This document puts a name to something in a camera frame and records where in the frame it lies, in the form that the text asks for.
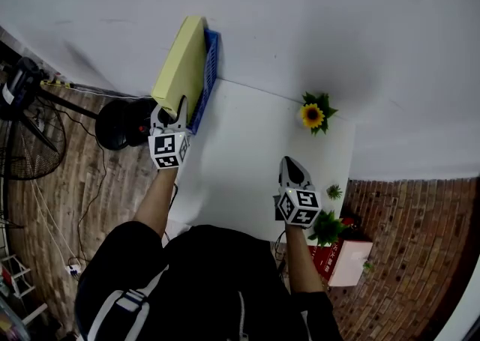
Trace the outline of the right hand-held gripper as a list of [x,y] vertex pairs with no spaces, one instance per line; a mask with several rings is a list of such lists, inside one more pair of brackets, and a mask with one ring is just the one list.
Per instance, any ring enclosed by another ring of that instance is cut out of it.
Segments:
[[284,156],[280,161],[280,197],[276,208],[285,223],[291,226],[310,228],[322,210],[321,195],[313,188],[310,173],[297,160]]

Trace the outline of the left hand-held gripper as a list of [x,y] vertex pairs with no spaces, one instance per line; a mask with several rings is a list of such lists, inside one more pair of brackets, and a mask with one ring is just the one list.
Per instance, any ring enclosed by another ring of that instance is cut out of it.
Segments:
[[191,147],[191,135],[184,132],[188,117],[188,99],[181,98],[174,128],[170,114],[157,105],[150,116],[148,146],[153,164],[158,170],[182,168]]

